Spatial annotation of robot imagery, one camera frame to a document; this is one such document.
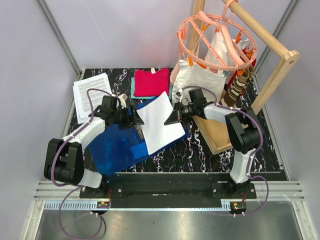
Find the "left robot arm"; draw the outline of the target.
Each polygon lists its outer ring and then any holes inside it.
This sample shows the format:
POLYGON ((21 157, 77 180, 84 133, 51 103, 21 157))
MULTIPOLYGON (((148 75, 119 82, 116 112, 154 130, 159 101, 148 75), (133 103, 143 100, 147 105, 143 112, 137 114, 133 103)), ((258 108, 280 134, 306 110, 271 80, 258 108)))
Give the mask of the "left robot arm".
POLYGON ((52 138, 47 146, 43 175, 57 187, 73 185, 90 188, 97 198, 108 193, 103 175, 86 169, 83 160, 85 148, 110 126, 117 125, 120 130, 144 124, 133 103, 118 106, 120 99, 105 95, 97 107, 90 104, 88 120, 69 135, 52 138))

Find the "white paper sheets stack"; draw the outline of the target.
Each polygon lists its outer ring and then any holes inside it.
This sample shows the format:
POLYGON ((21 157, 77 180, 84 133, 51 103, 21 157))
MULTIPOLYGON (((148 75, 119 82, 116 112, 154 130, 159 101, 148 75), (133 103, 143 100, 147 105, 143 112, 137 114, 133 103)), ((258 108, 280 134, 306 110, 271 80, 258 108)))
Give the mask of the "white paper sheets stack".
POLYGON ((165 91, 152 102, 137 110, 144 122, 141 128, 149 155, 185 135, 185 130, 180 122, 165 125, 165 121, 172 111, 173 106, 165 91))

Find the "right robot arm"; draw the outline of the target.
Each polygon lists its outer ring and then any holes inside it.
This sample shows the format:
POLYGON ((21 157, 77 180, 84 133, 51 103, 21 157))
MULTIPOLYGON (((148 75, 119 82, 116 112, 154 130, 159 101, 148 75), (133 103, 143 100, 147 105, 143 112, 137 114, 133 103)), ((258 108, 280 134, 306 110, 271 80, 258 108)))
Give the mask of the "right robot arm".
POLYGON ((178 99, 164 125, 181 122, 197 116, 226 124, 231 146, 234 149, 233 166, 226 185, 228 195, 239 198, 249 188, 253 179, 251 166, 263 145, 263 131, 251 107, 234 108, 218 104, 217 96, 204 87, 191 85, 179 89, 178 99))

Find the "blue plastic folder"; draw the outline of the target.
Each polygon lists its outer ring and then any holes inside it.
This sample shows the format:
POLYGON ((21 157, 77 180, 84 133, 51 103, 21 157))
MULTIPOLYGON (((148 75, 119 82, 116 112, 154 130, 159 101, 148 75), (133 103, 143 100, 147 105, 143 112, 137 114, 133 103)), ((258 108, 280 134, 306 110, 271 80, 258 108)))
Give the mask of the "blue plastic folder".
MULTIPOLYGON (((157 97, 153 97, 136 106, 136 110, 145 107, 157 97)), ((120 130, 117 125, 110 126, 104 133, 97 136, 88 146, 97 171, 103 175, 111 176, 144 160, 147 160, 160 151, 171 147, 188 135, 185 135, 168 144, 152 155, 148 154, 141 125, 120 130)))

